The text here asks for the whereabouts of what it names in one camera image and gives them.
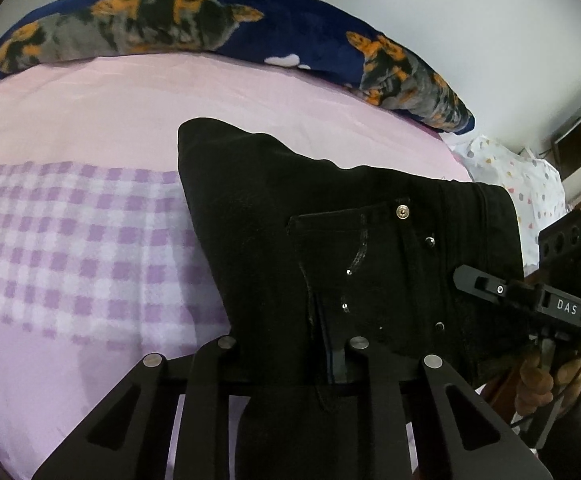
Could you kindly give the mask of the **person's right hand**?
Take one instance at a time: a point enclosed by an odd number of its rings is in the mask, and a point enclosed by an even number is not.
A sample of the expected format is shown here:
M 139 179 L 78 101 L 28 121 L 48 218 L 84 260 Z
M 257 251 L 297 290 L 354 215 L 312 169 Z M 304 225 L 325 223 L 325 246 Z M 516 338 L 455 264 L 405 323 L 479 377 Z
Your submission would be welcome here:
M 514 400 L 515 412 L 521 417 L 535 414 L 553 401 L 553 389 L 563 394 L 559 416 L 564 416 L 576 404 L 581 395 L 581 359 L 564 364 L 551 375 L 540 367 L 541 353 L 533 351 L 526 356 L 519 369 L 519 383 Z

